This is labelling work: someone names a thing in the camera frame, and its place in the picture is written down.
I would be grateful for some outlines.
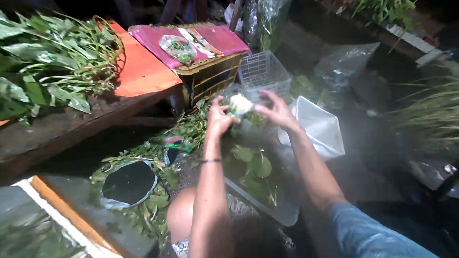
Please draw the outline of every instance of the cauliflower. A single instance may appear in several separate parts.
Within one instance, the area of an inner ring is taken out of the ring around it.
[[[253,107],[253,103],[246,99],[240,93],[229,99],[229,109],[236,116],[242,116]]]

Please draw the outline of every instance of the orange board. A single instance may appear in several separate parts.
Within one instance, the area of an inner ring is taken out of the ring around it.
[[[116,95],[135,97],[162,91],[182,82],[176,74],[129,35],[118,23],[110,21],[110,24],[121,36],[125,53],[118,62],[122,70],[118,79],[120,86],[115,90]]]

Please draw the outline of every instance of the bracelet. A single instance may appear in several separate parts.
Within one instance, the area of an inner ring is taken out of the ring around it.
[[[209,163],[209,162],[222,162],[222,160],[219,159],[219,158],[201,160],[201,165],[204,164],[204,163]]]

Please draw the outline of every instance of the blue sleeve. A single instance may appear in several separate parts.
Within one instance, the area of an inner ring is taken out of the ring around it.
[[[341,257],[438,258],[407,237],[381,225],[350,203],[333,205],[330,218]]]

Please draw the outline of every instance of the plastic basket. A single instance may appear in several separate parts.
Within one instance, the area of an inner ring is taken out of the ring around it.
[[[291,77],[271,51],[260,52],[242,59],[239,67],[244,96],[260,102],[259,90],[272,90],[287,98]]]

